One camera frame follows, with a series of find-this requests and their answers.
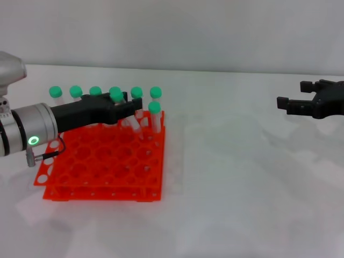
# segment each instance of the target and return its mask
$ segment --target green cap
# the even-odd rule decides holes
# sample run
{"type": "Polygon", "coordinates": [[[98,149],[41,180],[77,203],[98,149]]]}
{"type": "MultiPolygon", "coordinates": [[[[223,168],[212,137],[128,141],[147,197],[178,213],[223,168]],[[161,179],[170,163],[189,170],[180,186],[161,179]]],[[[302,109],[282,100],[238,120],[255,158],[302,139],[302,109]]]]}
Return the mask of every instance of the green cap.
{"type": "Polygon", "coordinates": [[[118,103],[124,99],[124,95],[123,95],[123,92],[116,91],[116,92],[110,93],[110,98],[112,99],[113,102],[118,103]]]}
{"type": "Polygon", "coordinates": [[[148,110],[152,114],[158,114],[161,111],[159,102],[156,102],[156,101],[150,102],[150,104],[148,105],[148,110]]]}
{"type": "Polygon", "coordinates": [[[90,89],[90,94],[91,95],[100,95],[102,94],[102,89],[98,86],[93,86],[91,89],[90,89]]]}
{"type": "Polygon", "coordinates": [[[149,93],[152,98],[160,98],[162,95],[161,89],[159,87],[152,87],[149,93]]]}
{"type": "Polygon", "coordinates": [[[62,90],[59,86],[52,86],[49,89],[49,94],[52,98],[59,98],[62,96],[62,90]]]}
{"type": "Polygon", "coordinates": [[[109,90],[109,93],[112,94],[112,93],[116,93],[119,91],[121,91],[120,87],[111,87],[109,90]]]}
{"type": "Polygon", "coordinates": [[[78,85],[70,87],[69,93],[72,98],[80,98],[82,96],[82,89],[78,85]]]}
{"type": "Polygon", "coordinates": [[[134,87],[130,91],[132,98],[142,98],[144,93],[140,87],[134,87]]]}

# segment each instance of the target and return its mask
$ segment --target white table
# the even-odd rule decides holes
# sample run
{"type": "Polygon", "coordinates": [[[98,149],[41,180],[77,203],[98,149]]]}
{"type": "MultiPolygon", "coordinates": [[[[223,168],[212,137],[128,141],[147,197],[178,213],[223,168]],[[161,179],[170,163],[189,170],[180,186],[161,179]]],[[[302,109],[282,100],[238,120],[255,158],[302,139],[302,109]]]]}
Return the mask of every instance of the white table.
{"type": "MultiPolygon", "coordinates": [[[[344,257],[344,117],[286,116],[276,97],[334,76],[27,66],[18,108],[48,88],[163,90],[163,200],[51,202],[24,153],[0,159],[0,257],[344,257]]],[[[36,153],[42,152],[38,147],[36,153]]]]}

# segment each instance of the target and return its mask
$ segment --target cable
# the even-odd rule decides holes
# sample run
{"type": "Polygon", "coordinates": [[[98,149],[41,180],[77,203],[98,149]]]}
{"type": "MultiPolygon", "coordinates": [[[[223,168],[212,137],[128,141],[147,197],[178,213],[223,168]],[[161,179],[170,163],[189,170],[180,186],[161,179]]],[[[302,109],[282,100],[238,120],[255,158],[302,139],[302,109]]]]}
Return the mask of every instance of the cable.
{"type": "Polygon", "coordinates": [[[62,139],[62,137],[60,135],[58,135],[58,138],[59,138],[59,140],[61,141],[61,143],[63,145],[63,149],[62,150],[57,150],[56,152],[50,152],[50,153],[42,154],[42,159],[43,160],[49,159],[51,157],[56,157],[57,155],[60,155],[63,152],[65,152],[65,150],[66,150],[66,143],[65,143],[65,141],[62,139]]]}

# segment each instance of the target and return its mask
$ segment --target white wall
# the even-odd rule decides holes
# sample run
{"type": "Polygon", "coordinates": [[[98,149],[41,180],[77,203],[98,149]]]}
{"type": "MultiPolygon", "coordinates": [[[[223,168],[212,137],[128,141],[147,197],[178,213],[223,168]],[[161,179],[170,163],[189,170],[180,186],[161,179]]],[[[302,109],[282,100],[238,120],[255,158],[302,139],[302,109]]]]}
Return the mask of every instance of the white wall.
{"type": "Polygon", "coordinates": [[[344,75],[343,0],[0,0],[28,63],[344,75]]]}

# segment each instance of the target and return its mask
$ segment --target test tube rack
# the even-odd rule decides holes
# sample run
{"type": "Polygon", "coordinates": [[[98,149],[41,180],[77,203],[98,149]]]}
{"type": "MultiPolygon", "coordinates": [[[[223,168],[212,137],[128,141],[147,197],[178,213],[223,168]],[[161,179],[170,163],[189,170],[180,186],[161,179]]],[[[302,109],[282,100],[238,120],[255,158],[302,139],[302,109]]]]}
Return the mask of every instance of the test tube rack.
{"type": "MultiPolygon", "coordinates": [[[[43,199],[134,200],[161,199],[165,143],[164,111],[161,132],[152,131],[149,111],[138,118],[143,137],[120,120],[116,126],[98,124],[65,132],[66,150],[44,160],[34,185],[45,186],[43,199]]],[[[61,150],[50,142],[46,153],[61,150]]]]}

